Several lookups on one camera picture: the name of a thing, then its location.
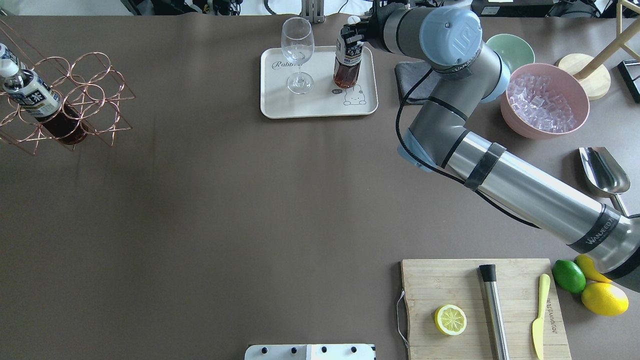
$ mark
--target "white tray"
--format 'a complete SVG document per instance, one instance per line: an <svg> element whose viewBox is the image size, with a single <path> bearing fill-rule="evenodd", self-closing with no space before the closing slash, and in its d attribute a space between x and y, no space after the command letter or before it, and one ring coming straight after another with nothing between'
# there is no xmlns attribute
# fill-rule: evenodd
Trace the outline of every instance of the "white tray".
<svg viewBox="0 0 640 360"><path fill-rule="evenodd" d="M260 110L271 119L368 115L378 108L373 57L362 49L358 82L353 88L341 89L333 82L335 46L316 46L313 56L302 65L302 71L314 78L307 94L296 95L287 88L287 78L298 71L289 63L281 48L268 49L260 57Z"/></svg>

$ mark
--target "cutting board handle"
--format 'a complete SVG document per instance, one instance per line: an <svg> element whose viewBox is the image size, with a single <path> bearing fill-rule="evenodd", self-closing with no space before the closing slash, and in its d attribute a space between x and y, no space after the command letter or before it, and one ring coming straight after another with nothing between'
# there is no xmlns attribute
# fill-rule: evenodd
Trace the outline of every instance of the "cutting board handle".
<svg viewBox="0 0 640 360"><path fill-rule="evenodd" d="M400 330L400 302L404 303L404 301L402 301L403 299L404 299L404 289L400 293L400 297L396 302L396 324L398 326L398 334L400 334L402 341L404 341L404 347L409 348L409 341L406 339L406 336L402 333L402 330Z"/></svg>

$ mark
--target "robotic arm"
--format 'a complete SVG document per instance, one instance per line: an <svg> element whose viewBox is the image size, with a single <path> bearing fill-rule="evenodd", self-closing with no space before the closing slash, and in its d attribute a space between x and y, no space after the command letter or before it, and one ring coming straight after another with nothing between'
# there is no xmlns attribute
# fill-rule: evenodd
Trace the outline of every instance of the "robotic arm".
<svg viewBox="0 0 640 360"><path fill-rule="evenodd" d="M404 137L409 155L446 169L593 259L618 284L640 291L640 218L627 218L465 129L480 102L494 100L510 73L482 41L479 18L457 7L374 7L354 25L373 47L427 61L440 80Z"/></svg>

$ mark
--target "black cable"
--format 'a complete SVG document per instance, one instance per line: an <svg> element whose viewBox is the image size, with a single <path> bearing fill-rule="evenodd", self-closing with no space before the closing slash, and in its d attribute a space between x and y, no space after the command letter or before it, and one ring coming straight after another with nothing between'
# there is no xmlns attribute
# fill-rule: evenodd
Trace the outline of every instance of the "black cable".
<svg viewBox="0 0 640 360"><path fill-rule="evenodd" d="M342 6L340 6L340 9L338 9L338 12L341 12L342 8L345 7L348 3L349 3L349 0L345 1L344 4L342 4Z"/></svg>
<svg viewBox="0 0 640 360"><path fill-rule="evenodd" d="M398 107L398 112L397 112L397 116L396 116L396 135L398 137L398 140L400 141L400 144L402 145L404 151L407 152L407 154L409 154L409 156L411 156L415 161L417 161L420 165L422 165L423 167L428 168L429 170L435 172L436 174L440 174L442 176L448 177L449 179L452 179L454 181L456 181L459 184L464 184L464 180L459 179L447 172L444 172L442 170L440 170L439 168L435 168L429 164L427 164L426 162L424 162L422 159L420 159L416 154L414 154L411 150L409 150L409 148L406 146L404 139L402 137L402 134L400 133L400 117L402 115L402 110L404 108L404 105L406 104L407 99L409 99L409 96L411 96L411 94L413 93L413 91L418 88L418 86L420 86L420 84L422 84L422 82L424 82L425 80L427 80L427 78L429 77L429 75L431 75L431 73L433 72L433 69L429 69L429 71L427 71L427 73L422 76L422 78L420 78L420 80L418 80L418 82L416 84L414 84L409 91L407 91L407 93L404 95L402 101L400 102L400 107ZM495 201L489 199L485 194L479 192L478 190L474 191L474 193L478 194L478 196L480 196L480 198L482 198L484 201L488 202L489 204L491 204L491 206L493 206L494 208L496 208L497 210L499 210L501 213L507 215L508 217L512 218L513 220L516 220L517 222L520 222L521 224L525 224L531 227L535 227L537 229L539 229L540 227L538 227L536 224L532 223L532 222L528 222L508 211L506 211L504 208L502 208L501 206L499 206Z"/></svg>
<svg viewBox="0 0 640 360"><path fill-rule="evenodd" d="M267 9L271 15L277 15L277 13L269 7L269 0L264 0L262 3L264 4L264 8Z"/></svg>

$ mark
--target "pink bowl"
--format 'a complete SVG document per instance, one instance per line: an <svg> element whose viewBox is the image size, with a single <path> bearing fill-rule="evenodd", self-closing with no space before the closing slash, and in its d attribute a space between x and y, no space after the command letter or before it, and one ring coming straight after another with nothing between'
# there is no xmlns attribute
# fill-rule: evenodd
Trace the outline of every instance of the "pink bowl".
<svg viewBox="0 0 640 360"><path fill-rule="evenodd" d="M526 123L525 120L515 113L509 104L510 94L507 90L500 99L500 112L502 112L504 121L511 129L513 129L513 131L526 138L549 139L572 133L584 125L587 120L587 116L589 116L589 97L587 97L587 93L582 88L582 85L580 85L573 76L553 65L545 63L531 63L523 65L515 70L511 75L511 79L517 79L524 74L550 77L551 82L547 89L555 90L557 93L564 96L569 106L571 106L577 125L574 129L565 133L549 133L548 131L537 129Z"/></svg>

